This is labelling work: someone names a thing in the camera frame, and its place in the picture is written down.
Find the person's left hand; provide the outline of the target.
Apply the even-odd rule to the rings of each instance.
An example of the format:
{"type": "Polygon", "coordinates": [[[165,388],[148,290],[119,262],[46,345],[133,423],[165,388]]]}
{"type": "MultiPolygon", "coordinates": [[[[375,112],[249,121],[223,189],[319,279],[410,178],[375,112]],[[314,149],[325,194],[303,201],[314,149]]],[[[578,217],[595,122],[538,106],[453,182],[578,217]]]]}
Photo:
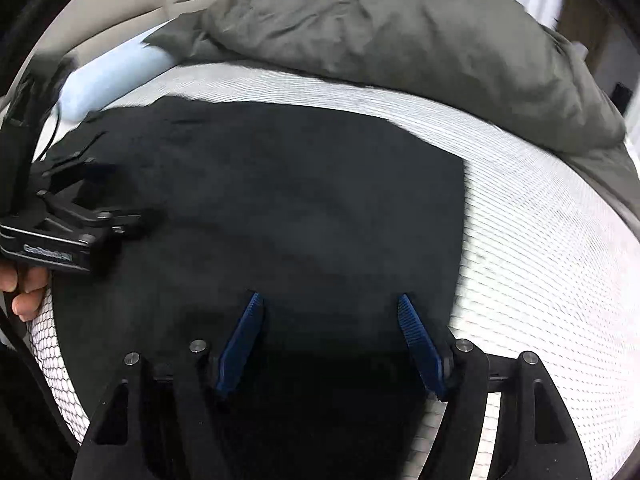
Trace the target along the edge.
{"type": "Polygon", "coordinates": [[[9,260],[1,261],[1,290],[14,294],[13,313],[23,322],[34,320],[49,285],[49,270],[40,266],[24,266],[9,260]]]}

